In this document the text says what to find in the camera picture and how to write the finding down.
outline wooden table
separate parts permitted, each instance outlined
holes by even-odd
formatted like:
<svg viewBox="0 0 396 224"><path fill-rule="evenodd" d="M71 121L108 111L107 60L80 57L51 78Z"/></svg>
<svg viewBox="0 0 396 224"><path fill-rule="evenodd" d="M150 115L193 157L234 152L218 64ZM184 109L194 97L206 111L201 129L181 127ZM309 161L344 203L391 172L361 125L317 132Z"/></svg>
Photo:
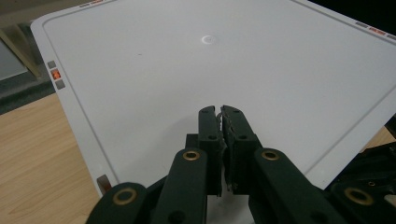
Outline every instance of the wooden table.
<svg viewBox="0 0 396 224"><path fill-rule="evenodd" d="M56 94L0 116L0 155L0 223L84 223L99 200Z"/></svg>

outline white surface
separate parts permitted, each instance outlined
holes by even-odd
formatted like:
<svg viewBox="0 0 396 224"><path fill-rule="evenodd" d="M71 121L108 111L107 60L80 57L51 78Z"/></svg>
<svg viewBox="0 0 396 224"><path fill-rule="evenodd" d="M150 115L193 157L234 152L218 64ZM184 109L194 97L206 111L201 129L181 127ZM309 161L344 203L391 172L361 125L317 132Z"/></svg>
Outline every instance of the white surface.
<svg viewBox="0 0 396 224"><path fill-rule="evenodd" d="M26 71L26 67L0 40L0 80L14 77Z"/></svg>
<svg viewBox="0 0 396 224"><path fill-rule="evenodd" d="M287 0L119 0L32 28L93 180L149 186L199 109L231 105L325 188L396 111L395 45L332 16ZM238 199L213 199L208 223L252 220Z"/></svg>

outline orange marker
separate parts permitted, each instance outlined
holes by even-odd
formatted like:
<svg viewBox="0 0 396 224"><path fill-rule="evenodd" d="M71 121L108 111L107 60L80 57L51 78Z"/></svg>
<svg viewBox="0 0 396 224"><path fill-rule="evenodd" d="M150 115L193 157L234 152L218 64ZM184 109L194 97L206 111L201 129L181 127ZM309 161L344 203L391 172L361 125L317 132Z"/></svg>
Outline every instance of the orange marker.
<svg viewBox="0 0 396 224"><path fill-rule="evenodd" d="M52 73L54 80L61 78L61 74L59 73L58 69L51 70L50 72Z"/></svg>
<svg viewBox="0 0 396 224"><path fill-rule="evenodd" d="M385 34L385 32L383 32L381 30L378 30L378 29L375 29L374 27L370 27L369 30L371 30L373 32L376 32L379 35L384 35Z"/></svg>

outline white tray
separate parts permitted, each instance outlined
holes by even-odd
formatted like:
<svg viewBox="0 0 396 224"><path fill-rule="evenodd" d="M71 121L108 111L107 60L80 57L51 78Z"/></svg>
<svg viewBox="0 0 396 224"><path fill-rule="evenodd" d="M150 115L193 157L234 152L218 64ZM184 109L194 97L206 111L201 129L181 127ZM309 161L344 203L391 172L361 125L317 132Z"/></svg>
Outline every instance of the white tray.
<svg viewBox="0 0 396 224"><path fill-rule="evenodd" d="M32 29L95 182L149 186L199 109L231 105L325 188L396 111L392 36L306 1L94 1ZM235 198L208 223L252 220Z"/></svg>

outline small label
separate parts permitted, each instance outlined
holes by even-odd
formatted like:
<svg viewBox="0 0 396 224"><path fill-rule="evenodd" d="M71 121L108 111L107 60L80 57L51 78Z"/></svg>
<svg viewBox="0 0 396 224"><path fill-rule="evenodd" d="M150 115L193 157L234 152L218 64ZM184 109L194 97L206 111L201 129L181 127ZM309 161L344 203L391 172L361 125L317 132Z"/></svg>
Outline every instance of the small label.
<svg viewBox="0 0 396 224"><path fill-rule="evenodd" d="M364 28L369 27L368 25L366 25L366 24L364 24L364 23L361 23L361 22L359 22L359 21L357 21L355 24L357 24L357 25L359 25L359 26L361 26L361 27L364 27Z"/></svg>
<svg viewBox="0 0 396 224"><path fill-rule="evenodd" d="M371 31L373 31L373 32L375 32L375 33L377 33L377 34L379 34L379 35L385 35L385 34L386 34L385 32L383 32L383 31L381 31L381 30L378 30L378 29L376 29L376 28L374 28L374 27L370 27L369 30L371 30Z"/></svg>
<svg viewBox="0 0 396 224"><path fill-rule="evenodd" d="M53 69L50 71L54 80L61 78L61 74L58 69Z"/></svg>
<svg viewBox="0 0 396 224"><path fill-rule="evenodd" d="M387 37L389 37L390 39L396 40L396 36L394 36L394 35L387 35Z"/></svg>
<svg viewBox="0 0 396 224"><path fill-rule="evenodd" d="M49 67L49 69L56 67L55 61L48 62L47 66Z"/></svg>
<svg viewBox="0 0 396 224"><path fill-rule="evenodd" d="M55 81L56 89L61 90L65 87L63 80Z"/></svg>
<svg viewBox="0 0 396 224"><path fill-rule="evenodd" d="M96 182L98 184L99 190L102 192L103 195L105 195L106 192L111 190L111 184L110 181L107 178L107 175L101 175L96 179Z"/></svg>

